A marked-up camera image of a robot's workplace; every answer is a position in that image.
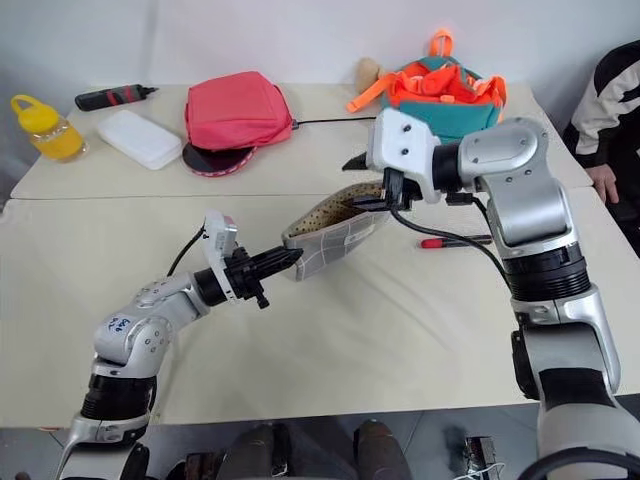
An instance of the table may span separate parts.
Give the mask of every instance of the table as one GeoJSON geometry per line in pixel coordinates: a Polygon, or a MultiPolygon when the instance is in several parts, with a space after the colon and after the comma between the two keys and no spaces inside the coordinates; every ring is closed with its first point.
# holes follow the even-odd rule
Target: table
{"type": "MultiPolygon", "coordinates": [[[[350,85],[282,85],[298,120],[346,118],[354,96],[350,85]]],[[[97,137],[95,125],[118,109],[129,109],[186,138],[183,112],[187,86],[164,86],[147,100],[94,112],[74,109],[69,120],[85,134],[89,153],[60,165],[40,158],[12,192],[19,199],[71,199],[200,195],[331,194],[369,172],[341,173],[340,167],[366,149],[371,121],[302,125],[290,140],[262,148],[235,175],[208,179],[193,175],[181,161],[149,171],[97,137]]],[[[375,115],[376,106],[358,116],[375,115]]],[[[564,147],[528,86],[509,86],[505,116],[529,116],[549,131],[552,173],[567,188],[591,185],[591,179],[564,147]]]]}
{"type": "MultiPolygon", "coordinates": [[[[96,324],[166,273],[205,209],[233,216],[258,253],[322,198],[11,200],[0,224],[0,425],[68,425],[86,390],[96,324]]],[[[619,393],[640,392],[640,327],[629,318],[640,311],[640,262],[591,188],[569,198],[619,349],[619,393]]],[[[425,225],[486,231],[472,207],[416,206],[411,215],[425,225]]],[[[419,237],[390,220],[309,280],[295,283],[291,271],[266,280],[268,309],[216,307],[167,358],[159,421],[524,402],[500,277],[471,249],[419,250],[419,237]]],[[[204,266],[194,247],[180,269],[204,266]]]]}

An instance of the white plastic container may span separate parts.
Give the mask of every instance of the white plastic container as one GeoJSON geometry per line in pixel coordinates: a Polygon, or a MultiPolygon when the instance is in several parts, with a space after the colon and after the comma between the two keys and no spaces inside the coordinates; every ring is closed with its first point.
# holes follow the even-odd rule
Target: white plastic container
{"type": "Polygon", "coordinates": [[[98,134],[112,147],[149,170],[159,170],[182,152],[180,137],[129,110],[98,124],[98,134]]]}

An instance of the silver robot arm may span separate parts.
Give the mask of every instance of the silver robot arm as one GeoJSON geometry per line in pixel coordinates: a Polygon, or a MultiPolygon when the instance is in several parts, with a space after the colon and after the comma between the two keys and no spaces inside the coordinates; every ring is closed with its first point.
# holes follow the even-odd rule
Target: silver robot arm
{"type": "Polygon", "coordinates": [[[436,203],[461,189],[489,194],[487,221],[518,322],[516,380],[540,401],[541,459],[521,478],[627,478],[619,465],[639,460],[640,424],[613,396],[618,356],[566,194],[549,172],[547,145],[542,127],[524,118],[441,145],[425,123],[387,109],[366,156],[345,168],[384,172],[383,202],[396,213],[411,200],[436,203]]]}
{"type": "Polygon", "coordinates": [[[149,451],[138,440],[149,424],[156,375],[171,341],[225,301],[255,297],[267,307],[260,281],[302,254],[276,247],[251,257],[236,233],[229,217],[207,212],[201,236],[209,268],[150,283],[100,324],[89,392],[72,420],[56,479],[145,478],[149,451]]]}

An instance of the yellow juice bottle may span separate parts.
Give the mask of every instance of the yellow juice bottle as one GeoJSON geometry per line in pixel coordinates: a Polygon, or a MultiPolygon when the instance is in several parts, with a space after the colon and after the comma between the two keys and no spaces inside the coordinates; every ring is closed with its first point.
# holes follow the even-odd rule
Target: yellow juice bottle
{"type": "Polygon", "coordinates": [[[44,156],[68,162],[87,150],[82,135],[53,107],[28,95],[16,95],[11,99],[11,108],[33,146],[44,156]]]}

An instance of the pink bag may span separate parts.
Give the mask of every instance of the pink bag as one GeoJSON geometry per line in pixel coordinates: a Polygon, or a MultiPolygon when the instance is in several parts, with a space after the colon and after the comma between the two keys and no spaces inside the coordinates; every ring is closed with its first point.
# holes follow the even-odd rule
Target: pink bag
{"type": "Polygon", "coordinates": [[[213,78],[189,89],[189,142],[208,150],[255,147],[291,136],[292,119],[278,87],[258,72],[213,78]]]}

